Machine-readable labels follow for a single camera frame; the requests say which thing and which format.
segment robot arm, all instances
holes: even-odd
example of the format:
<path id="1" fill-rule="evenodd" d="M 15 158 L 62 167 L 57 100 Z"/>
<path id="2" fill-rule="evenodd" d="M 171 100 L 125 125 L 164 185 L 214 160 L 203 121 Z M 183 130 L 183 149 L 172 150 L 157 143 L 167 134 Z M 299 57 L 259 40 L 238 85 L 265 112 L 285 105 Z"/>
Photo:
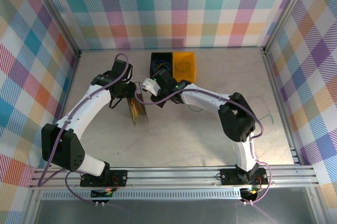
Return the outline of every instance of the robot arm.
<path id="1" fill-rule="evenodd" d="M 174 103 L 196 105 L 217 113 L 225 135 L 234 142 L 237 156 L 236 169 L 239 178 L 244 183 L 248 183 L 251 180 L 259 167 L 256 163 L 254 145 L 250 139 L 255 130 L 255 121 L 243 109 L 225 101 L 232 100 L 253 113 L 241 94 L 234 93 L 233 95 L 227 95 L 215 93 L 202 89 L 185 80 L 177 83 L 166 70 L 161 70 L 153 75 L 153 79 L 146 79 L 143 83 L 143 89 L 151 92 L 151 100 L 153 102 L 162 100 L 174 92 L 180 91 L 180 93 L 170 98 L 171 101 Z M 165 101 L 159 103 L 158 106 L 163 107 L 164 103 Z"/>
<path id="2" fill-rule="evenodd" d="M 62 119 L 54 125 L 46 124 L 42 128 L 42 157 L 47 161 L 52 155 L 52 148 L 60 130 L 64 131 L 52 157 L 52 163 L 69 171 L 77 171 L 106 182 L 109 177 L 110 165 L 85 153 L 80 139 L 86 127 L 97 115 L 100 109 L 114 99 L 133 97 L 136 85 L 130 82 L 132 65 L 129 64 L 126 73 L 126 62 L 115 60 L 110 71 L 98 75 L 92 82 L 84 97 Z M 104 89 L 103 86 L 117 80 L 115 84 Z"/>

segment plaid fabric backdrop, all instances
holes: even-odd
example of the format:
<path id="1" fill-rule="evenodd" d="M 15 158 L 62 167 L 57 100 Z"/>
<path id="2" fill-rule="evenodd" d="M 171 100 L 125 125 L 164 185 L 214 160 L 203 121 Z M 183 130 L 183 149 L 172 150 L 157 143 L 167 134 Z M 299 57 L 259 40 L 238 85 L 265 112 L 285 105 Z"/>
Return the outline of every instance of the plaid fabric backdrop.
<path id="1" fill-rule="evenodd" d="M 261 46 L 288 0 L 54 0 L 82 49 Z"/>
<path id="2" fill-rule="evenodd" d="M 304 161 L 337 221 L 337 0 L 299 0 L 271 52 Z"/>
<path id="3" fill-rule="evenodd" d="M 18 223 L 75 57 L 41 0 L 0 0 L 0 223 Z"/>

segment black mount bracket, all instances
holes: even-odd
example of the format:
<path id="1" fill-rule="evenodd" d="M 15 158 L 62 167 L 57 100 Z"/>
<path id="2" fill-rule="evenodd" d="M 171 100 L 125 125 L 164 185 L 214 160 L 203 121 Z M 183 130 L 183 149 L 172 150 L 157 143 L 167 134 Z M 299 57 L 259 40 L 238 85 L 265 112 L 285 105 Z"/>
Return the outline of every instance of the black mount bracket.
<path id="1" fill-rule="evenodd" d="M 48 161 L 61 128 L 45 124 L 41 130 L 42 158 Z M 84 161 L 85 152 L 73 130 L 64 130 L 57 144 L 52 163 L 70 171 L 76 171 Z"/>
<path id="2" fill-rule="evenodd" d="M 242 105 L 253 113 L 242 94 L 235 92 L 230 96 L 230 100 Z M 232 141 L 246 142 L 247 137 L 255 130 L 254 119 L 248 113 L 246 113 L 241 108 L 238 108 L 234 104 L 227 102 L 223 105 L 220 105 L 218 114 L 224 133 Z"/>
<path id="3" fill-rule="evenodd" d="M 84 174 L 81 176 L 81 187 L 125 187 L 127 170 L 110 170 L 110 165 L 105 163 L 104 170 L 99 177 Z"/>
<path id="4" fill-rule="evenodd" d="M 240 177 L 237 169 L 221 169 L 221 185 L 223 186 L 237 186 L 237 185 L 252 185 L 252 186 L 260 186 L 268 184 L 267 172 L 265 168 L 258 168 L 255 173 L 250 177 L 249 181 L 245 182 Z"/>
<path id="5" fill-rule="evenodd" d="M 116 78 L 118 78 L 124 71 L 126 67 L 126 62 L 121 60 L 115 60 L 112 69 L 96 76 L 91 85 L 105 86 Z M 109 91 L 111 95 L 111 100 L 122 99 L 122 98 L 132 98 L 136 90 L 136 84 L 131 82 L 132 77 L 132 64 L 128 65 L 127 71 L 120 81 L 110 86 Z"/>
<path id="6" fill-rule="evenodd" d="M 171 93 L 184 89 L 187 85 L 191 84 L 191 82 L 186 80 L 181 80 L 180 82 L 177 82 L 175 78 L 172 77 L 172 75 L 166 70 L 161 69 L 157 73 L 155 73 L 152 78 L 158 83 L 160 89 L 158 90 L 157 96 L 151 95 L 151 101 L 157 102 Z M 180 93 L 174 95 L 170 98 L 172 102 L 176 104 L 183 104 L 183 99 L 181 98 Z M 166 101 L 157 104 L 159 107 L 163 107 Z"/>

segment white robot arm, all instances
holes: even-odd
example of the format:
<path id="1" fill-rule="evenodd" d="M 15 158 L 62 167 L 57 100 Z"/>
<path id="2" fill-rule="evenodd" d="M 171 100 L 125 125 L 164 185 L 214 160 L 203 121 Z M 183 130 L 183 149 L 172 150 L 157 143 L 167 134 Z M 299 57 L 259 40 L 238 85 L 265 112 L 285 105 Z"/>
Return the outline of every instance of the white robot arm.
<path id="1" fill-rule="evenodd" d="M 147 78 L 143 82 L 143 89 L 151 92 L 153 96 L 158 97 L 158 92 L 160 91 L 161 87 L 159 86 L 157 81 Z M 227 103 L 226 101 L 223 101 L 222 99 L 220 99 L 220 97 L 228 99 L 228 100 L 230 99 L 230 96 L 227 94 L 219 94 L 219 93 L 215 93 L 212 91 L 208 91 L 208 90 L 205 90 L 203 88 L 196 86 L 195 84 L 188 84 L 184 89 L 185 90 L 191 89 L 194 91 L 181 92 L 180 95 L 181 95 L 182 103 L 195 105 L 202 109 L 205 109 L 205 110 L 208 110 L 214 113 L 218 113 L 220 107 Z M 240 169 L 246 172 L 249 172 L 250 170 L 252 170 L 254 166 L 256 165 L 256 157 L 255 157 L 253 140 L 251 140 L 251 143 L 250 143 L 251 136 L 253 136 L 253 132 L 250 132 L 247 138 L 242 139 L 242 141 L 240 142 L 234 141 L 235 152 L 237 156 L 236 165 Z"/>

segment green wire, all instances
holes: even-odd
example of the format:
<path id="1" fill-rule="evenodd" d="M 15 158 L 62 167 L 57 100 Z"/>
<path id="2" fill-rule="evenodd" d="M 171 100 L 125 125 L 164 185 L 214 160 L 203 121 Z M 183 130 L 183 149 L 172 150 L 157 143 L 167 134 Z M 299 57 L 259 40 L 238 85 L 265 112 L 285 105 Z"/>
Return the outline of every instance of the green wire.
<path id="1" fill-rule="evenodd" d="M 261 121 L 261 120 L 263 120 L 265 117 L 268 117 L 268 116 L 270 116 L 270 118 L 271 118 L 271 120 L 272 120 L 272 123 L 274 124 L 274 118 L 273 118 L 273 116 L 272 116 L 270 113 L 267 114 L 266 116 L 260 118 L 259 120 Z"/>

